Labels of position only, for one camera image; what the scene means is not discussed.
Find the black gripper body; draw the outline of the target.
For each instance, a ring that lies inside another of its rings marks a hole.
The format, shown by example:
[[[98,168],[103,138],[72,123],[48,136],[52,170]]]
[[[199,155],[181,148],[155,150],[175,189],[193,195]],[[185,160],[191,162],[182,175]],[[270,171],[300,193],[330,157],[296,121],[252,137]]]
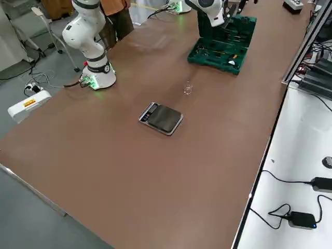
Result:
[[[208,16],[203,11],[197,11],[198,28],[205,29],[208,24]]]

